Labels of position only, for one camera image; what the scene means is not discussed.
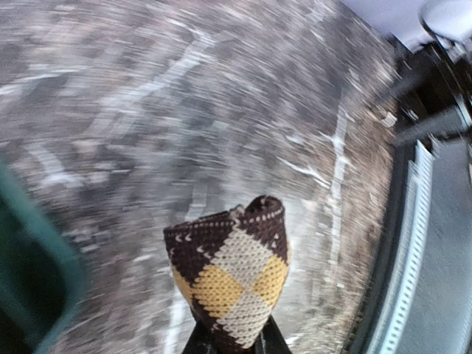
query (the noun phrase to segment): gray panel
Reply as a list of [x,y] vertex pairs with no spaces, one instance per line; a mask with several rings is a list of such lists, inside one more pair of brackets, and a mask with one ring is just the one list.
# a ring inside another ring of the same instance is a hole
[[463,140],[434,144],[428,238],[397,354],[463,354],[470,338],[472,189]]

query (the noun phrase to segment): marble countertop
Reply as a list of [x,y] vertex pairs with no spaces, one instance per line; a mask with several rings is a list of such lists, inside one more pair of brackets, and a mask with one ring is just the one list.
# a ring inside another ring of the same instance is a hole
[[0,26],[0,154],[91,270],[52,353],[178,354],[162,229],[264,193],[293,249],[274,318],[339,353],[392,170],[386,43],[331,0],[15,0]]

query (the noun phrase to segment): argyle pattern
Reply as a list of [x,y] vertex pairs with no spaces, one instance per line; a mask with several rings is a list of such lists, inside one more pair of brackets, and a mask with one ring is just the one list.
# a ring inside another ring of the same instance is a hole
[[285,210],[271,196],[164,230],[174,279],[225,353],[254,344],[288,275]]

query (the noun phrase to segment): green container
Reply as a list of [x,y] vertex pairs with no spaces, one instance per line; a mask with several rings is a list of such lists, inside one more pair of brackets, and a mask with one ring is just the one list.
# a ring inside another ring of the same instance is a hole
[[43,354],[85,292],[79,254],[0,162],[0,353]]

